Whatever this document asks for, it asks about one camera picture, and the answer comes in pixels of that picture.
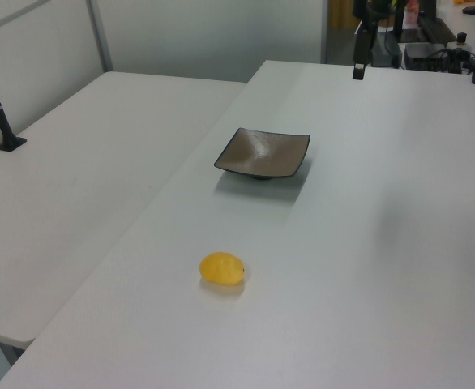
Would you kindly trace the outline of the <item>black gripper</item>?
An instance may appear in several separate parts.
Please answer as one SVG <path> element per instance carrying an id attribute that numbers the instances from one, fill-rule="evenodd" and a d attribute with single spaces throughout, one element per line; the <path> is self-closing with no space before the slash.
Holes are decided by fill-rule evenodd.
<path id="1" fill-rule="evenodd" d="M 363 80 L 366 64 L 370 62 L 370 50 L 373 32 L 369 29 L 359 29 L 356 34 L 353 51 L 353 79 Z"/>

